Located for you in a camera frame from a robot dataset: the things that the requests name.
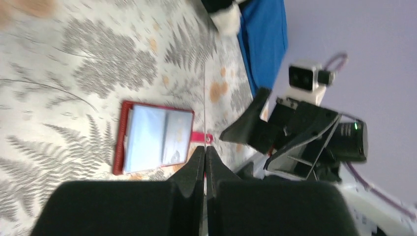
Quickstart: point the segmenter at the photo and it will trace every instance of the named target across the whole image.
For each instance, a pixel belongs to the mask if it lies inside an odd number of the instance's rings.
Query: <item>paper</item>
[[[183,163],[187,159],[193,114],[168,111],[162,165]]]
[[[161,165],[166,111],[134,105],[124,171],[151,170]]]
[[[184,163],[192,121],[191,112],[134,105],[128,114],[123,172]]]

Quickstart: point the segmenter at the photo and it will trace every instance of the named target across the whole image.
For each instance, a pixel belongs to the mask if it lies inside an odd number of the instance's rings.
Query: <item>white camera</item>
[[[323,70],[320,63],[307,59],[290,64],[288,72],[291,87],[309,92],[330,86],[335,77],[334,72]]]

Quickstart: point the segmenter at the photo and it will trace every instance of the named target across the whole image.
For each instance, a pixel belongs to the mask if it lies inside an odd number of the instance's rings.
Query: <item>camera lens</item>
[[[303,84],[308,85],[308,83],[309,83],[308,77],[304,77],[302,82],[303,82]]]

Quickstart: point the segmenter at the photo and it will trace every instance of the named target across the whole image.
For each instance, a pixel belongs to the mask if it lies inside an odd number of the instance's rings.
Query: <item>camera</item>
[[[293,88],[313,92],[319,86],[330,86],[335,74],[322,69],[318,62],[301,59],[290,64],[289,82]]]
[[[339,123],[326,150],[338,161],[366,162],[368,157],[366,123],[361,120]]]

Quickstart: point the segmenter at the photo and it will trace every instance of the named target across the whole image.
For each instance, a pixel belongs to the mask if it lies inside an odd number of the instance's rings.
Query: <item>white base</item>
[[[348,168],[343,165],[340,168],[340,177],[343,182],[336,184],[335,186],[342,193],[348,205],[355,208],[361,214],[367,218],[367,222],[371,221],[380,227],[388,236],[417,236],[417,223],[413,221],[409,216],[405,215],[401,211],[394,208],[389,202],[380,198],[374,194],[370,188],[366,189],[363,185],[356,181],[353,174]],[[391,199],[393,202],[402,205],[401,201],[385,193],[378,188],[379,192]],[[403,208],[408,211],[416,211],[410,207],[404,206]],[[366,236],[370,235],[371,227],[366,226],[362,219],[356,220],[356,224],[361,226],[361,235],[365,236],[365,232],[368,232]]]
[[[288,87],[284,93],[284,97],[289,97],[297,101],[304,101],[316,106],[320,106],[326,92],[325,86],[318,86],[312,92],[304,91],[298,88]]]

